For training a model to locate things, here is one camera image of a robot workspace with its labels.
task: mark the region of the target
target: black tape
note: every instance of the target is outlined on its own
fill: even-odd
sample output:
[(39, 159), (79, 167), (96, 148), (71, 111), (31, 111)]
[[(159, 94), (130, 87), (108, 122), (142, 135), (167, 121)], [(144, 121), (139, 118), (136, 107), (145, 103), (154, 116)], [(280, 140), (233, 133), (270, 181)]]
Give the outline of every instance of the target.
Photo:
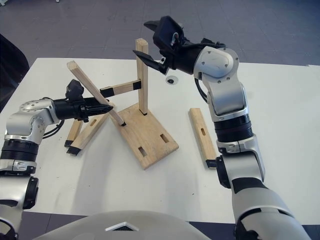
[(71, 154), (71, 155), (74, 155), (74, 156), (77, 156), (78, 153), (81, 151), (80, 148), (77, 148), (75, 146), (70, 146), (68, 151), (66, 152), (67, 154)]
[(217, 161), (215, 159), (207, 159), (205, 163), (209, 169), (216, 169), (217, 168)]
[(243, 189), (262, 188), (268, 189), (261, 180), (255, 177), (240, 177), (232, 180), (234, 193), (237, 194)]
[(65, 146), (66, 148), (68, 148), (68, 147), (71, 146), (71, 144), (72, 144), (73, 142), (74, 142), (74, 141), (72, 141), (72, 140), (65, 140), (64, 146)]
[(141, 81), (137, 81), (133, 83), (133, 90), (141, 89)]
[(114, 88), (100, 89), (100, 93), (104, 98), (112, 97), (115, 95)]

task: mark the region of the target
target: wooden block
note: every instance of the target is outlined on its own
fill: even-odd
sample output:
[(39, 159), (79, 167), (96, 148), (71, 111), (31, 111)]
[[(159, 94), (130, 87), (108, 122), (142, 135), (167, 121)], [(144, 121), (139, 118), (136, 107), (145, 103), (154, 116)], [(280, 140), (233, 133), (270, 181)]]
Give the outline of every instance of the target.
[(200, 145), (202, 158), (208, 165), (208, 163), (212, 163), (216, 159), (217, 154), (211, 141), (204, 117), (200, 108), (190, 108), (189, 113), (191, 117), (191, 123), (195, 131), (195, 136), (198, 144)]
[[(148, 42), (142, 38), (135, 40), (135, 50), (148, 54)], [(136, 57), (136, 71), (141, 89), (138, 90), (139, 109), (143, 115), (148, 114), (148, 66)]]
[(90, 122), (83, 129), (83, 131), (73, 141), (66, 153), (76, 156), (81, 150), (85, 148), (85, 146), (93, 138), (95, 133), (98, 131), (101, 125), (107, 120), (108, 117), (109, 112), (93, 116)]
[(83, 123), (84, 123), (83, 121), (78, 121), (77, 119), (73, 121), (71, 129), (69, 131), (69, 135), (66, 138), (64, 143), (64, 146), (66, 148), (70, 147), (70, 145), (74, 142), (76, 137), (79, 135)]
[(122, 83), (114, 86), (107, 86), (100, 89), (100, 93), (104, 98), (112, 97), (114, 95), (127, 93), (133, 90), (138, 90), (141, 88), (141, 81), (135, 80), (126, 83)]
[[(94, 98), (101, 104), (109, 104), (108, 100), (102, 96), (99, 89), (93, 84), (90, 78), (82, 71), (79, 65), (75, 61), (70, 61), (67, 64), (68, 69), (73, 73), (73, 75), (83, 84), (83, 86), (94, 96)], [(109, 111), (110, 115), (113, 116), (119, 125), (126, 125), (123, 119), (118, 115), (118, 113), (112, 109)]]
[(147, 169), (179, 148), (176, 141), (150, 111), (148, 115), (141, 114), (138, 103), (120, 111), (119, 115), (126, 122), (126, 126), (120, 127), (113, 117), (111, 119), (143, 169)]

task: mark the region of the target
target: silver robot arm segment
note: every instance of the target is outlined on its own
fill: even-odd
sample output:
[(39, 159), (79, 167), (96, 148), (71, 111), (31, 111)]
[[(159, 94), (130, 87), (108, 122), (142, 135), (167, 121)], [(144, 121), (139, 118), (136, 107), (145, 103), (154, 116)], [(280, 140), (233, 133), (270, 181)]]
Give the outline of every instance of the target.
[(217, 134), (220, 183), (232, 191), (236, 239), (310, 239), (280, 196), (264, 186), (265, 168), (248, 103), (237, 77), (239, 58), (229, 48), (206, 46), (194, 65), (194, 76), (206, 86)]
[[(134, 53), (163, 74), (169, 68), (193, 74), (200, 95), (208, 103), (221, 153), (216, 159), (218, 178), (232, 191), (236, 239), (310, 239), (281, 198), (263, 184), (265, 167), (251, 128), (246, 92), (237, 77), (236, 52), (206, 38), (200, 43), (190, 42), (170, 16), (144, 25), (154, 32), (153, 42), (164, 61), (156, 62), (143, 52)], [(199, 80), (207, 88), (207, 95)]]
[[(84, 88), (77, 80), (67, 86), (66, 98), (43, 98), (22, 104), (7, 120), (0, 156), (0, 237), (17, 238), (22, 212), (36, 204), (39, 180), (36, 172), (38, 148), (43, 138), (54, 135), (63, 120), (89, 121), (89, 116), (113, 109), (95, 98), (83, 98)], [(47, 126), (61, 123), (47, 133)]]
[(37, 199), (36, 157), (48, 125), (59, 119), (51, 99), (22, 104), (6, 124), (0, 157), (0, 233), (19, 230), (22, 212), (32, 208)]

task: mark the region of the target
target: black end cap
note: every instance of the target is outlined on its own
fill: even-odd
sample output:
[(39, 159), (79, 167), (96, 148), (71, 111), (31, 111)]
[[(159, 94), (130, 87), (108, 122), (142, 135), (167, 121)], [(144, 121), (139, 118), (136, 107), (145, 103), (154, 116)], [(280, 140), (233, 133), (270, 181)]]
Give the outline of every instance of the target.
[(217, 161), (215, 159), (207, 159), (205, 163), (209, 169), (216, 169), (217, 168)]
[(139, 109), (139, 111), (143, 114), (143, 116), (148, 115), (148, 113), (147, 113), (147, 112), (146, 112), (146, 113), (143, 113), (140, 109)]
[(77, 156), (78, 153), (81, 151), (80, 148), (77, 148), (75, 146), (70, 146), (68, 151), (66, 152), (67, 154), (71, 154), (71, 155), (74, 155), (74, 156)]
[(68, 148), (68, 147), (71, 146), (71, 144), (72, 144), (73, 142), (74, 142), (74, 141), (72, 141), (72, 140), (65, 140), (64, 146), (65, 146), (66, 148)]

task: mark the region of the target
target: wooden stand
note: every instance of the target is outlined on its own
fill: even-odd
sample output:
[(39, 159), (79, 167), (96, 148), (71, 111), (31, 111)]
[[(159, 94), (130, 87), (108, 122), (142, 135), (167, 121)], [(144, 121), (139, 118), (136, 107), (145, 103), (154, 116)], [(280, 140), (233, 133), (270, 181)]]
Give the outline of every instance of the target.
[(120, 126), (113, 117), (111, 118), (143, 169), (147, 169), (179, 148), (150, 110), (147, 111), (148, 114), (143, 115), (138, 103), (120, 111), (119, 115), (126, 126)]
[[(135, 41), (138, 51), (148, 53), (148, 43), (139, 38)], [(76, 62), (68, 62), (68, 69), (101, 104), (110, 104), (106, 98), (138, 90), (139, 102), (120, 112), (114, 109), (93, 118), (89, 125), (74, 139), (68, 153), (77, 155), (93, 137), (110, 114), (121, 135), (127, 141), (143, 169), (163, 159), (179, 148), (175, 140), (148, 110), (148, 67), (137, 57), (137, 80), (100, 89), (92, 83)]]
[[(142, 38), (135, 41), (135, 48), (148, 53), (148, 43)], [(137, 78), (138, 81), (141, 81), (138, 90), (139, 102), (118, 113), (126, 126), (117, 124), (113, 117), (111, 119), (141, 163), (142, 168), (147, 169), (177, 150), (179, 145), (148, 110), (148, 67), (138, 57), (136, 65)]]

